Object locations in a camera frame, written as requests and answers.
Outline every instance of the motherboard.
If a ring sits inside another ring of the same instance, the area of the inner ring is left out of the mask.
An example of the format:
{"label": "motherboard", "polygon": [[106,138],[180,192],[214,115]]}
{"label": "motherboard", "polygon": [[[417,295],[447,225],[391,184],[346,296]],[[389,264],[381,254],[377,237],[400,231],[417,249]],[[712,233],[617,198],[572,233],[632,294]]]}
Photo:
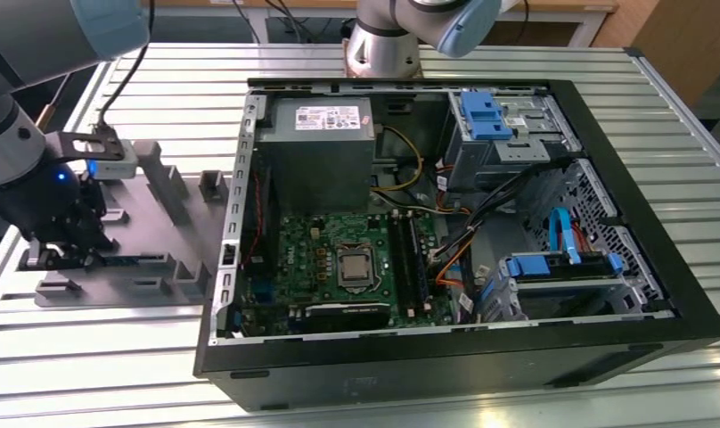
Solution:
{"label": "motherboard", "polygon": [[245,328],[282,335],[451,324],[447,291],[423,266],[436,246],[428,213],[282,217],[278,272],[250,283]]}

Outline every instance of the power supply label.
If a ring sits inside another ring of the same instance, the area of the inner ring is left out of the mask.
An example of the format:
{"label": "power supply label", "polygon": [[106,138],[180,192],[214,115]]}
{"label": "power supply label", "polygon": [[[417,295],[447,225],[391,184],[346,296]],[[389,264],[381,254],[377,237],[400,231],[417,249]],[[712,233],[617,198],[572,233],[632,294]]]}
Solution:
{"label": "power supply label", "polygon": [[350,106],[310,106],[298,107],[296,129],[360,129],[360,108]]}

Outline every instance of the ram slot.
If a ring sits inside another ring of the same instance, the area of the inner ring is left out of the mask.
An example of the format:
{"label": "ram slot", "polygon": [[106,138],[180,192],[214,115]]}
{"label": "ram slot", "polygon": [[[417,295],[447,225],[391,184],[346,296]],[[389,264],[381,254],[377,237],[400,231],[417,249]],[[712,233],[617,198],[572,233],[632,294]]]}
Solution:
{"label": "ram slot", "polygon": [[409,235],[412,236],[411,248],[412,251],[409,255],[412,256],[412,266],[413,266],[413,278],[412,283],[416,287],[416,306],[419,309],[425,310],[424,303],[429,299],[429,282],[427,281],[427,265],[425,259],[423,257],[423,249],[420,247],[419,240],[419,228],[416,227],[415,218],[409,218]]}
{"label": "ram slot", "polygon": [[387,230],[399,312],[415,317],[428,297],[428,289],[424,292],[420,285],[423,281],[427,287],[416,226],[411,218],[389,216]]}

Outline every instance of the slotted metal table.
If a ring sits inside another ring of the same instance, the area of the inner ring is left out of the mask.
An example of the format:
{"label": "slotted metal table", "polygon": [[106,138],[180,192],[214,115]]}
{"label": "slotted metal table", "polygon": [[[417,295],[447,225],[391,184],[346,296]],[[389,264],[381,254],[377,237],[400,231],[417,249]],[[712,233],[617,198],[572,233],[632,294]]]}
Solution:
{"label": "slotted metal table", "polygon": [[[232,169],[252,77],[341,77],[338,45],[153,45],[106,118],[157,139],[181,172]],[[68,130],[88,132],[134,54],[93,76]],[[720,147],[648,62],[621,50],[421,51],[428,77],[572,80],[720,312]],[[41,309],[42,275],[0,248],[0,427],[134,424],[356,426],[720,426],[720,342],[591,388],[246,414],[190,375],[201,307]]]}

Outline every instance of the cpu socket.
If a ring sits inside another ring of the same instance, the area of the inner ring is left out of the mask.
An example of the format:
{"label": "cpu socket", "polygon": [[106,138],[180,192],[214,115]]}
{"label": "cpu socket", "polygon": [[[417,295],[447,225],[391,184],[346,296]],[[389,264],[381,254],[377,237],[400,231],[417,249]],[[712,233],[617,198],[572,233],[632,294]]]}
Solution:
{"label": "cpu socket", "polygon": [[336,249],[338,259],[337,284],[352,294],[364,292],[374,283],[373,250],[368,247]]}

